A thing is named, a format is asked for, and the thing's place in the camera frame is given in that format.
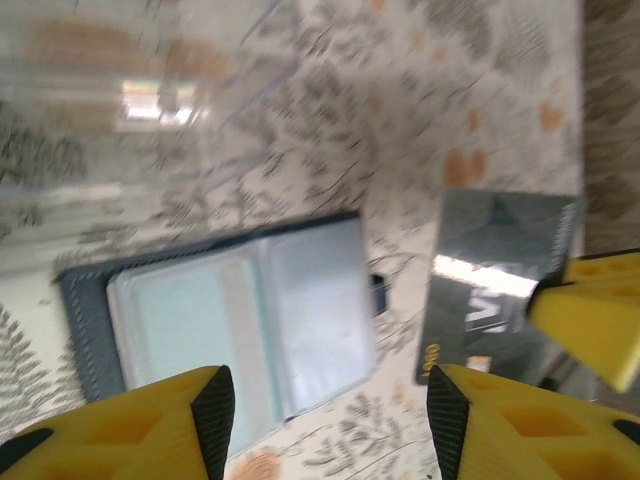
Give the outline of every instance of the table surface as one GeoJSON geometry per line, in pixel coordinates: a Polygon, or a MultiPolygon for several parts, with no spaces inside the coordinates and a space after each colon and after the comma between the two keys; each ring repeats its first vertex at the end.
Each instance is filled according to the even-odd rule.
{"type": "Polygon", "coordinates": [[[0,206],[0,439],[82,404],[55,269],[359,208],[391,285],[378,369],[232,459],[228,478],[439,478],[412,375],[440,198],[581,191],[579,18],[576,0],[287,1],[256,35],[300,70],[226,139],[265,134],[264,161],[135,203],[0,206]]]}

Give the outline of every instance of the floral tablecloth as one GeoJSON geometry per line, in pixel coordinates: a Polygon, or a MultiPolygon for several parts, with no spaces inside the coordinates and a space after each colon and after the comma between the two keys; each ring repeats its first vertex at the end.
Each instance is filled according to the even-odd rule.
{"type": "Polygon", "coordinates": [[[0,205],[0,439],[83,402],[56,270],[359,208],[371,267],[391,285],[377,372],[227,474],[439,478],[426,391],[412,384],[439,199],[581,190],[580,19],[576,0],[286,1],[256,41],[301,68],[226,134],[264,138],[263,160],[135,204],[0,205]]]}

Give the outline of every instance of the brown surface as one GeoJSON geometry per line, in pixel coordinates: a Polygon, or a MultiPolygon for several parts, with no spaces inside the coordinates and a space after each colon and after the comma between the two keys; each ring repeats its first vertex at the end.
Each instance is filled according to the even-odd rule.
{"type": "MultiPolygon", "coordinates": [[[[585,0],[586,252],[640,247],[640,0],[585,0]]],[[[640,413],[640,399],[599,400],[640,413]]]]}

